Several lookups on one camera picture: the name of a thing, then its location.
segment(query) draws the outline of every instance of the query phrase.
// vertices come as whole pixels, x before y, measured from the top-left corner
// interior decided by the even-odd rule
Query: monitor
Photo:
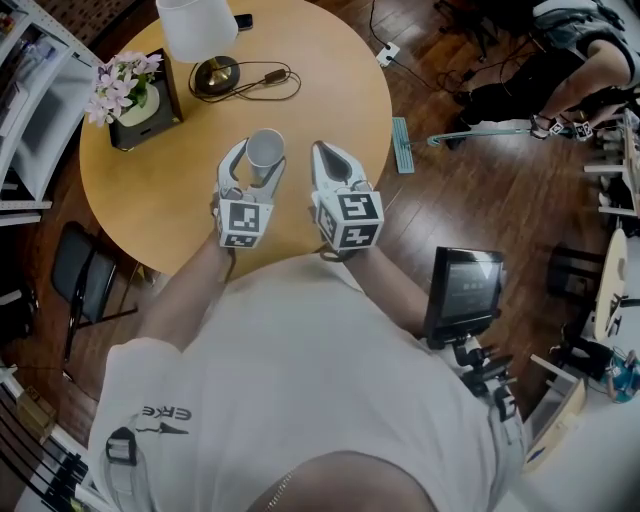
[[[434,350],[477,336],[496,317],[504,259],[498,252],[438,247],[424,336]]]

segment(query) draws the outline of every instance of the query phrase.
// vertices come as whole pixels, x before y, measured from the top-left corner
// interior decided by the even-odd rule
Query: smartphone
[[[238,24],[238,30],[250,30],[253,28],[253,15],[251,14],[238,14],[234,16],[236,23]]]

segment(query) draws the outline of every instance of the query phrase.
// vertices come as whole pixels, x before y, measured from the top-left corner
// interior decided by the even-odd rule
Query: gray mop head
[[[413,174],[413,156],[411,156],[411,146],[409,145],[409,132],[407,131],[407,121],[404,117],[393,117],[392,134],[393,150],[396,154],[396,165],[398,174]]]

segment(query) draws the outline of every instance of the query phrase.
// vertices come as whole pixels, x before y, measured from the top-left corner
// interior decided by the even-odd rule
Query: small screen
[[[449,265],[442,318],[489,312],[499,279],[499,263],[469,262]]]

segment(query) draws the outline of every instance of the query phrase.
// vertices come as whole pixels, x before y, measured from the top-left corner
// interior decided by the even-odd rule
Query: mop
[[[409,132],[407,131],[407,121],[404,117],[394,117],[393,119],[393,149],[396,154],[396,165],[398,166],[398,174],[413,174],[415,168],[413,166],[413,157],[411,156],[411,146],[413,144],[427,143],[431,147],[437,147],[440,142],[448,139],[459,139],[466,137],[486,137],[489,135],[524,135],[531,134],[531,128],[512,128],[506,130],[472,130],[468,132],[442,133],[432,135],[428,139],[409,140]]]

